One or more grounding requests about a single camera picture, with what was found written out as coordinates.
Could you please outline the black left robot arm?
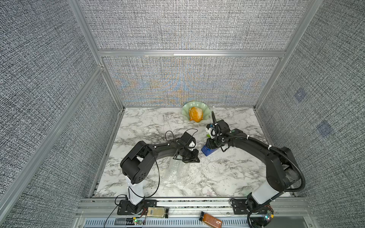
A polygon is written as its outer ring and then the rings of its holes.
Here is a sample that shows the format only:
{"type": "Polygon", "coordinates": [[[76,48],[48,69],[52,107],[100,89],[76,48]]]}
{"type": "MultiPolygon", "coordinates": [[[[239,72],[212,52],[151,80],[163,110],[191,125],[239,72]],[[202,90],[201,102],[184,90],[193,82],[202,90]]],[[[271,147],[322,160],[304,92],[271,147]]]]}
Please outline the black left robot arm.
{"type": "Polygon", "coordinates": [[[120,163],[122,173],[127,182],[125,199],[118,203],[117,215],[140,215],[157,201],[151,199],[155,193],[145,196],[143,181],[157,161],[172,157],[184,163],[199,163],[195,139],[170,140],[162,144],[147,144],[139,141],[120,163]]]}

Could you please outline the blue tape dispenser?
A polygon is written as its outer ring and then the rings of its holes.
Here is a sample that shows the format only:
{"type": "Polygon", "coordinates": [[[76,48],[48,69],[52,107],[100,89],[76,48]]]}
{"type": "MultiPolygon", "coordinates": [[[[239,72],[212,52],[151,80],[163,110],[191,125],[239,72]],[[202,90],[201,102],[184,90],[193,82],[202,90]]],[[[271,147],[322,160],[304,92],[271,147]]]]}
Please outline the blue tape dispenser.
{"type": "Polygon", "coordinates": [[[215,144],[214,140],[209,138],[206,140],[205,145],[202,147],[201,151],[205,156],[209,156],[216,150],[218,150],[219,147],[215,144]]]}

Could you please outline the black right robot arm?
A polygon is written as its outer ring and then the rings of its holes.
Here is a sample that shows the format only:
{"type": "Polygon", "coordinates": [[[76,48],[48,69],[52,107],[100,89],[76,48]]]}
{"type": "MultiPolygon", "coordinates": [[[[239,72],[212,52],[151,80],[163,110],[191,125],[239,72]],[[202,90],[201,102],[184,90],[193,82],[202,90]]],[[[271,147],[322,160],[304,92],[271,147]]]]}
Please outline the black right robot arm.
{"type": "Polygon", "coordinates": [[[287,147],[277,148],[266,144],[239,129],[231,130],[224,120],[206,125],[209,138],[206,147],[210,150],[224,146],[242,149],[256,157],[266,166],[266,180],[251,192],[240,205],[247,213],[256,213],[286,192],[300,192],[306,187],[306,179],[300,170],[292,151],[287,147]]]}

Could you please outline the clear bubble wrap sheet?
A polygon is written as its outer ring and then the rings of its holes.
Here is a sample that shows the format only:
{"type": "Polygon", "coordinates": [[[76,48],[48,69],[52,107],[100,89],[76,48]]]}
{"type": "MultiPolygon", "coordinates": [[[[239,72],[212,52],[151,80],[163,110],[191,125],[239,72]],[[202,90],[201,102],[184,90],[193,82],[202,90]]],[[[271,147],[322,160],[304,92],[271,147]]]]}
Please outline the clear bubble wrap sheet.
{"type": "Polygon", "coordinates": [[[199,163],[184,163],[171,159],[165,174],[165,187],[182,196],[192,195],[199,166],[199,163]]]}

